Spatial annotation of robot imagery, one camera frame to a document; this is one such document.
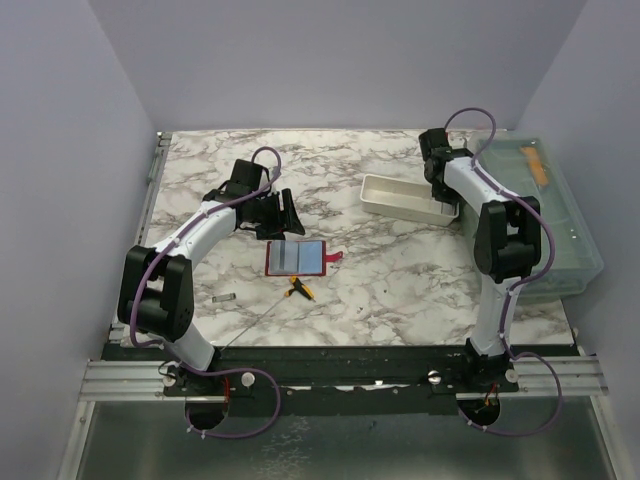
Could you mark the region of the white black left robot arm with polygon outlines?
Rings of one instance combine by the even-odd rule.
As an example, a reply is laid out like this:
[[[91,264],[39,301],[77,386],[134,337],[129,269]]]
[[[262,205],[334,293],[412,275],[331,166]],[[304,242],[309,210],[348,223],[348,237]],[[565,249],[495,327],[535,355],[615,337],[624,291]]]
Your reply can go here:
[[[137,347],[158,345],[190,368],[187,382],[201,395],[214,393],[222,380],[212,364],[216,348],[193,323],[193,272],[221,240],[248,230],[259,240],[303,235],[292,191],[277,190],[273,171],[238,159],[231,177],[204,195],[196,212],[174,233],[151,247],[136,245],[126,254],[117,319],[129,326]]]

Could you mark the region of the red card holder wallet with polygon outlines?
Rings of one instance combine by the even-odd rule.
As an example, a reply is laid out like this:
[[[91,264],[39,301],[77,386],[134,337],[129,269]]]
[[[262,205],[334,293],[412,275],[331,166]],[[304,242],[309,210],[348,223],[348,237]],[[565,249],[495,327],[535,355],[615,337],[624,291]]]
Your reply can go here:
[[[328,253],[325,241],[273,240],[266,247],[265,275],[321,277],[330,263],[343,257],[343,251]]]

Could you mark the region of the white rectangular plastic tray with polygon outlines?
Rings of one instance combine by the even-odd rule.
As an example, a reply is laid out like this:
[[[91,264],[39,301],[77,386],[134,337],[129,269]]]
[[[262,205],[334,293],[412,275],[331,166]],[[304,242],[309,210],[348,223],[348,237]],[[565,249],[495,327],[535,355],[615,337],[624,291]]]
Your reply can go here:
[[[384,217],[448,226],[458,218],[459,207],[437,201],[428,183],[419,184],[366,174],[363,178],[360,200],[362,210]]]

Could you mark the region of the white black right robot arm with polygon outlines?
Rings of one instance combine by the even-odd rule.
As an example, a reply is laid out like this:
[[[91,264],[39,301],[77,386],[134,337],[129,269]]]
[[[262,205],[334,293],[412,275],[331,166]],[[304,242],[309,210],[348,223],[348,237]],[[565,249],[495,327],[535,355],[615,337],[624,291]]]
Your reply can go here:
[[[465,344],[460,379],[480,392],[508,368],[515,306],[542,257],[540,205],[498,183],[466,148],[453,148],[443,128],[419,135],[424,176],[435,200],[465,203],[478,216],[473,259],[481,274],[478,318]]]

